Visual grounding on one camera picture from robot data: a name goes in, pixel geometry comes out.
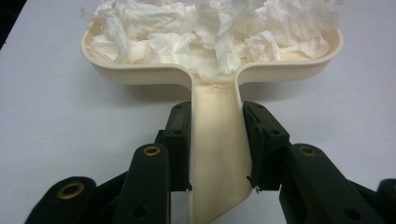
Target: crumpled white tissue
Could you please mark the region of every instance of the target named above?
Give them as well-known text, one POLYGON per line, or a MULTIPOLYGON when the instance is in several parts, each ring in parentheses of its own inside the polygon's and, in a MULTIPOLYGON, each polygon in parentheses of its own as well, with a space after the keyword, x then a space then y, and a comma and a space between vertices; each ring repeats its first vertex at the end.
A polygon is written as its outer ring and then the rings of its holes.
POLYGON ((177 63, 216 79, 243 63, 281 61, 291 53, 323 57, 330 46, 322 33, 338 28, 332 4, 343 1, 105 0, 84 17, 101 24, 89 46, 94 58, 177 63))

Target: white table surface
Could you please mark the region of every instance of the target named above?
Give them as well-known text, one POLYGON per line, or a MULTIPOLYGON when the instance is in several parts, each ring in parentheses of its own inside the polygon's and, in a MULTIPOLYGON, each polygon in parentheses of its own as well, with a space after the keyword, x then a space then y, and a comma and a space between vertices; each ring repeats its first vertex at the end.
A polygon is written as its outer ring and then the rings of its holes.
MULTIPOLYGON (((27 1, 0 51, 0 223, 23 223, 64 178, 100 185, 126 171, 171 107, 191 98, 180 86, 122 86, 96 73, 80 52, 89 23, 79 12, 98 2, 27 1)), ((246 84, 241 95, 267 106, 292 143, 321 148, 347 178, 376 189, 396 177, 396 1, 336 9, 345 45, 323 72, 246 84)), ((252 193, 216 223, 285 223, 277 196, 252 193)), ((185 223, 186 202, 174 197, 173 223, 185 223)))

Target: tissue paper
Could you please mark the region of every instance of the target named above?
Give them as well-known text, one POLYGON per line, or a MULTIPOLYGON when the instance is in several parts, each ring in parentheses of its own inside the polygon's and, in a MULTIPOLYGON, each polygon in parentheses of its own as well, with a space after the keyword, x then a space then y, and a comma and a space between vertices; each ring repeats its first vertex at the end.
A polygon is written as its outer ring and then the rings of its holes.
POLYGON ((94 58, 177 63, 216 80, 231 77, 244 63, 289 60, 291 53, 323 57, 330 46, 322 33, 338 29, 332 4, 342 2, 105 0, 84 18, 101 24, 102 33, 89 46, 94 58))

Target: cream plastic dustpan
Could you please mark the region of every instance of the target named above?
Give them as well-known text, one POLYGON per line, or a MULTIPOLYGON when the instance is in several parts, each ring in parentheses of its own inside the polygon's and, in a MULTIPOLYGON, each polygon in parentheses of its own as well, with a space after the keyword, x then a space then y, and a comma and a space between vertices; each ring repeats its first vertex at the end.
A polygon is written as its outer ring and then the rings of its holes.
POLYGON ((179 84, 191 90, 191 159, 189 222, 209 223, 244 201, 252 188, 251 158, 242 114, 239 85, 309 78, 319 73, 341 49, 340 31, 324 34, 331 49, 322 58, 301 61, 247 63, 236 72, 233 82, 204 83, 177 64, 114 64, 95 60, 88 52, 92 38, 100 34, 93 22, 81 48, 84 56, 102 76, 125 85, 179 84))

